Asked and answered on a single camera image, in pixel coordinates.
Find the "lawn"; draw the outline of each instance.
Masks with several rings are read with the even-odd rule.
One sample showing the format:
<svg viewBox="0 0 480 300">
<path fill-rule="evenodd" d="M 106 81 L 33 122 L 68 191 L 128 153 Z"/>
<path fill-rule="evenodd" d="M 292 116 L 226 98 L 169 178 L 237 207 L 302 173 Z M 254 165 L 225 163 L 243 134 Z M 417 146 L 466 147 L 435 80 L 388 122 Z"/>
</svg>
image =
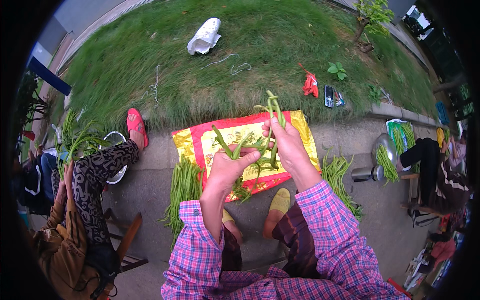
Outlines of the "lawn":
<svg viewBox="0 0 480 300">
<path fill-rule="evenodd" d="M 222 21 L 222 36 L 206 55 L 191 56 L 187 43 L 210 17 Z M 100 28 L 72 60 L 66 82 L 73 85 L 71 108 L 86 109 L 84 121 L 124 130 L 127 109 L 149 115 L 150 129 L 185 128 L 206 121 L 254 113 L 265 91 L 279 96 L 283 110 L 301 109 L 310 122 L 364 116 L 372 101 L 367 83 L 384 87 L 398 106 L 434 116 L 427 73 L 392 37 L 369 35 L 374 53 L 350 40 L 355 17 L 309 0 L 156 1 Z M 201 70 L 235 53 L 240 58 Z M 347 71 L 339 82 L 329 62 Z M 251 71 L 230 74 L 232 65 Z M 304 96 L 305 72 L 315 73 L 318 99 Z M 159 67 L 158 108 L 149 86 Z M 342 92 L 347 105 L 324 106 L 323 86 Z"/>
</svg>

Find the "patterned pants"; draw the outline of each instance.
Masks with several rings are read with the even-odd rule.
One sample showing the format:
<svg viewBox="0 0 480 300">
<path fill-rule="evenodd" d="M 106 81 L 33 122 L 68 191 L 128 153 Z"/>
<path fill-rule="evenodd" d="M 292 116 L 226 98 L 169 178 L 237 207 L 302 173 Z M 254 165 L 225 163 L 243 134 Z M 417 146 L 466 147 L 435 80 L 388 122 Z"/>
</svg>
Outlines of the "patterned pants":
<svg viewBox="0 0 480 300">
<path fill-rule="evenodd" d="M 297 202 L 277 223 L 272 235 L 290 248 L 288 262 L 283 267 L 290 277 L 320 279 L 313 236 Z M 224 238 L 222 271 L 241 271 L 241 253 L 237 239 L 226 228 L 224 228 Z"/>
<path fill-rule="evenodd" d="M 112 178 L 125 165 L 138 161 L 138 146 L 132 140 L 98 151 L 75 163 L 73 170 L 73 199 L 87 234 L 89 244 L 111 243 L 107 221 L 103 217 L 101 194 L 107 179 Z M 57 196 L 60 177 L 52 173 L 52 184 Z"/>
</svg>

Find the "metal bowl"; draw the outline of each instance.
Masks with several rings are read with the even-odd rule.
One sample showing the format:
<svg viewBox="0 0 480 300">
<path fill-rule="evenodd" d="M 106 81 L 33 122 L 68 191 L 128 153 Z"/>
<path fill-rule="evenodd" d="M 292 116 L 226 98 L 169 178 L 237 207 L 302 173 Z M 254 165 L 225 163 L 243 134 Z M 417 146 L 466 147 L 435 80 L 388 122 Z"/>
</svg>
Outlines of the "metal bowl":
<svg viewBox="0 0 480 300">
<path fill-rule="evenodd" d="M 377 140 L 373 144 L 373 151 L 372 151 L 373 164 L 375 166 L 378 165 L 377 149 L 378 147 L 380 147 L 380 145 L 383 145 L 387 149 L 388 158 L 390 159 L 390 161 L 392 161 L 392 164 L 394 165 L 394 167 L 396 167 L 397 154 L 396 154 L 395 143 L 393 139 L 390 137 L 390 135 L 386 133 L 380 134 L 380 136 L 377 138 Z"/>
<path fill-rule="evenodd" d="M 106 141 L 109 141 L 110 142 L 110 147 L 112 146 L 116 146 L 118 144 L 121 144 L 123 142 L 126 142 L 127 139 L 123 136 L 123 134 L 121 134 L 120 132 L 118 131 L 112 131 L 110 132 L 109 134 L 107 134 L 106 137 L 103 138 L 104 140 Z M 122 170 L 120 170 L 120 172 L 118 172 L 115 176 L 113 176 L 112 178 L 109 178 L 107 180 L 107 183 L 108 184 L 116 184 L 116 183 L 119 183 L 120 180 L 123 178 L 123 176 L 125 175 L 125 172 L 127 171 L 127 167 L 128 165 L 125 165 L 123 167 Z"/>
</svg>

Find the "plaid shirt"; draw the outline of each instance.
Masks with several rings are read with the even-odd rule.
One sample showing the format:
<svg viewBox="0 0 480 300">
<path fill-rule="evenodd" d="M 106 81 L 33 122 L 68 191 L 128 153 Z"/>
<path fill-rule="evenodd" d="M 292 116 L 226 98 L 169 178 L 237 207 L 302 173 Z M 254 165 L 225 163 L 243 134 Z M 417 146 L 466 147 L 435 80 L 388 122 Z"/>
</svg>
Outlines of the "plaid shirt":
<svg viewBox="0 0 480 300">
<path fill-rule="evenodd" d="M 170 257 L 164 299 L 407 299 L 382 280 L 378 262 L 358 222 L 323 180 L 296 195 L 315 242 L 317 270 L 324 279 L 290 278 L 270 267 L 266 276 L 221 272 L 220 245 L 205 228 L 198 201 L 180 205 L 185 227 Z"/>
</svg>

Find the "thermos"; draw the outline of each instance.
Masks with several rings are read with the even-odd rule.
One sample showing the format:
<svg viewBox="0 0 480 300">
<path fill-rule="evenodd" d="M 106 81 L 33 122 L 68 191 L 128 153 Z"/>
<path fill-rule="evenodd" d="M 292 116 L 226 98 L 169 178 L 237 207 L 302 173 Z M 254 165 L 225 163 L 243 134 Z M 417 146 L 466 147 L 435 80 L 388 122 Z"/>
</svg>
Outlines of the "thermos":
<svg viewBox="0 0 480 300">
<path fill-rule="evenodd" d="M 353 182 L 362 182 L 373 179 L 380 181 L 384 178 L 384 167 L 378 165 L 375 167 L 358 168 L 352 171 Z"/>
</svg>

